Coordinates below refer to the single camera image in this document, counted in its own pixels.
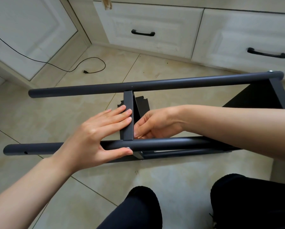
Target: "dark trousers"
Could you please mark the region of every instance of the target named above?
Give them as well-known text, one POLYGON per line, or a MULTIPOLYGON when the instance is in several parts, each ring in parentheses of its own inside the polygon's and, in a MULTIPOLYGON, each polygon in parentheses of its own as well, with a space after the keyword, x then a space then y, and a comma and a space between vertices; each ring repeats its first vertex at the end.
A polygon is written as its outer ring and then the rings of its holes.
MULTIPOLYGON (((216 181, 210 198, 215 228, 285 229, 285 184, 229 174, 216 181)), ((135 187, 98 229, 160 229, 162 224, 155 193, 135 187)))

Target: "person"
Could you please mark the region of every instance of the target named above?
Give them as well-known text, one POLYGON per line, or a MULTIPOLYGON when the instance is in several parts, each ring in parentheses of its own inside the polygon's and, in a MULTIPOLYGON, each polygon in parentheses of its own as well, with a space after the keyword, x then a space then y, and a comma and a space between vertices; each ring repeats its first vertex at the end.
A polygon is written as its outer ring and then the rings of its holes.
MULTIPOLYGON (((1 193, 0 229, 28 228, 73 173, 131 155, 129 148, 106 151, 100 146, 104 137, 131 122, 132 111, 125 108, 88 119, 51 157, 1 193)), ((141 139, 171 137, 182 131, 285 160, 282 109, 182 105, 149 111, 134 126, 135 138, 141 139)), ((213 185, 210 197, 217 228, 285 228, 285 184, 229 174, 213 185)), ((98 228, 162 228, 155 193, 135 187, 98 228)))

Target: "drawer front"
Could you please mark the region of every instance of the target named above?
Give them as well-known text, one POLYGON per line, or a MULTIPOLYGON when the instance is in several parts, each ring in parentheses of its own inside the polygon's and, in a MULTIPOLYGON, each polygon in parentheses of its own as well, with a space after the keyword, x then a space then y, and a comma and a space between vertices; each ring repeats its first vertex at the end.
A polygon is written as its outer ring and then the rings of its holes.
POLYGON ((202 8, 94 1, 111 44, 191 58, 202 8))
POLYGON ((192 61, 245 72, 285 73, 285 15, 206 9, 192 61))

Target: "hand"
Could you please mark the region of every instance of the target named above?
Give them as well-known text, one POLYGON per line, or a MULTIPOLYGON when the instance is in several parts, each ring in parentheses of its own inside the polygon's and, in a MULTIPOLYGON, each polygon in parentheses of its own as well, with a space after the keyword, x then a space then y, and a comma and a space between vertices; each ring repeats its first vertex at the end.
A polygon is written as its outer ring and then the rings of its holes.
POLYGON ((134 125, 134 137, 149 139, 179 134, 183 131, 179 120, 180 110, 181 106, 148 111, 134 125))
POLYGON ((72 174, 133 154, 129 148, 104 150, 100 145, 104 137, 123 129, 132 121, 129 117, 132 110, 123 112, 125 108, 125 105, 122 105, 113 111, 106 110, 88 119, 51 158, 72 174))

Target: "black cable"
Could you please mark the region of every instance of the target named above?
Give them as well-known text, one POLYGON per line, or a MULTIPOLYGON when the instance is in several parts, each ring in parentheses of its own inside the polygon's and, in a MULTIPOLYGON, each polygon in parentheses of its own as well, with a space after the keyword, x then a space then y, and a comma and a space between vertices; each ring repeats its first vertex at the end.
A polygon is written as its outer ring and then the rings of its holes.
MULTIPOLYGON (((52 65, 52 66, 55 66, 55 65, 53 65, 53 64, 51 64, 51 63, 48 63, 48 62, 38 61, 38 60, 32 59, 32 58, 30 58, 30 57, 27 57, 26 55, 23 55, 23 54, 19 53, 17 50, 13 49, 11 46, 9 46, 9 45, 8 45, 4 40, 2 40, 1 38, 0 38, 0 40, 1 40, 4 44, 6 44, 8 47, 10 47, 12 50, 14 50, 16 53, 18 53, 18 54, 20 54, 20 55, 22 55, 22 56, 24 56, 24 57, 26 57, 26 58, 28 58, 28 59, 31 59, 31 60, 36 61, 36 62, 47 63, 47 64, 50 64, 50 65, 52 65)), ((100 59, 100 58, 98 58, 98 57, 89 57, 89 58, 87 58, 87 59, 92 59, 92 58, 100 59)), ((80 65, 80 63, 82 63, 83 61, 85 61, 85 60, 87 60, 87 59, 84 59, 84 60, 82 60, 81 62, 79 62, 79 64, 78 64, 73 70, 71 70, 71 71, 63 70, 63 69, 61 69, 61 68, 59 68, 59 67, 57 67, 57 66, 55 66, 55 67, 58 68, 58 69, 60 69, 60 70, 62 70, 62 71, 72 72, 72 71, 74 71, 74 70, 80 65)), ((92 73, 97 73, 97 72, 103 71, 103 70, 105 69, 105 67, 106 67, 106 64, 105 64, 105 62, 104 62, 102 59, 100 59, 100 60, 104 63, 104 68, 103 68, 102 70, 95 71, 95 72, 87 72, 86 70, 84 70, 83 73, 85 73, 85 74, 92 74, 92 73)))

